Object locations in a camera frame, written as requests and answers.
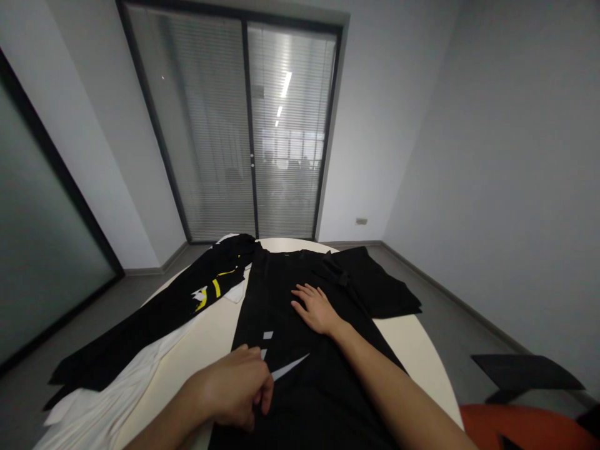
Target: black clothing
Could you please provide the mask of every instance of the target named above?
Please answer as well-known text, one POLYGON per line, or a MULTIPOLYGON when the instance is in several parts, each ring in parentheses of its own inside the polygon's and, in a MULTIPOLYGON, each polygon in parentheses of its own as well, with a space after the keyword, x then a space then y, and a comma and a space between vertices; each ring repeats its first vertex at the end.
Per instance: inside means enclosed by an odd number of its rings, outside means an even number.
POLYGON ((244 268, 260 247, 252 236, 240 234, 207 250, 143 307, 63 359, 49 383, 64 386, 44 410, 77 388, 106 388, 141 349, 181 327, 241 283, 244 268))
POLYGON ((297 283, 320 287, 342 319, 404 370, 371 317, 414 314, 420 302, 366 249, 325 255, 258 249, 232 349, 244 343, 266 349, 272 373, 305 359, 276 380, 271 410, 266 417, 256 412, 252 433, 215 425, 210 450, 396 448, 344 355, 291 307, 297 283))

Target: right hand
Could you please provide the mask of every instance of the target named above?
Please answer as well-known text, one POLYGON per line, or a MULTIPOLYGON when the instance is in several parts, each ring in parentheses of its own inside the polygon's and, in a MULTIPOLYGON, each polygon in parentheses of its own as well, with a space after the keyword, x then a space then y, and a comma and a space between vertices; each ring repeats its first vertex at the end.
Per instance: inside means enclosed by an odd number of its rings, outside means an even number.
POLYGON ((325 292, 320 287, 315 289, 308 283, 304 286, 297 284, 296 287, 298 290, 292 291, 292 294, 304 302, 306 309, 295 300, 292 301, 292 307, 313 331, 331 336, 331 333, 344 321, 327 300, 325 292))
POLYGON ((199 423, 208 419, 220 425, 254 429, 252 404, 264 415, 273 398, 273 376, 258 347, 243 344, 227 356, 192 375, 179 391, 196 403, 199 423))

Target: chair armrest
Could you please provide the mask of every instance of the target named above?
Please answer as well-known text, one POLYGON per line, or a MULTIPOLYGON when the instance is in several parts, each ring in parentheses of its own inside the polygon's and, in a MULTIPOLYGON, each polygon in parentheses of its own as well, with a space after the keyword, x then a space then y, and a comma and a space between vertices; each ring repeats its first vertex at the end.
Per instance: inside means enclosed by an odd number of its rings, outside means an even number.
POLYGON ((530 389, 585 389, 569 371, 545 356, 500 354, 471 358, 499 388, 486 403, 508 403, 530 389))

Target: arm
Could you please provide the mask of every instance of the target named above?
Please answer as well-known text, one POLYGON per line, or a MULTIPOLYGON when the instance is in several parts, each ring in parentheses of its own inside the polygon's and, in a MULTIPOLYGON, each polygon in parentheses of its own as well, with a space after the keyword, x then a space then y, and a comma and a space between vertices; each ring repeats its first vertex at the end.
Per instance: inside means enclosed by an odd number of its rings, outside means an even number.
POLYGON ((196 372, 125 450, 175 450, 191 444, 203 422, 254 429, 253 403, 269 412, 273 377, 258 347, 247 345, 196 372))
POLYGON ((411 450, 469 449, 475 445, 402 369, 335 312, 320 287, 296 285, 292 307, 319 334, 335 341, 398 445, 411 450))

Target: window blinds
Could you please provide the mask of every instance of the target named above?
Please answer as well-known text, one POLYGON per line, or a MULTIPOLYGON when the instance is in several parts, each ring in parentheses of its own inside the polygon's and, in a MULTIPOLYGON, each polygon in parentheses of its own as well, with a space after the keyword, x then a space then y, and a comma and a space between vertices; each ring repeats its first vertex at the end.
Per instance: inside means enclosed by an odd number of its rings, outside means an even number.
POLYGON ((338 36, 126 8, 189 240, 229 232, 313 238, 338 36))
POLYGON ((311 238, 336 37, 248 24, 260 236, 311 238))
POLYGON ((241 21, 136 7, 130 16, 191 241, 254 235, 241 21))

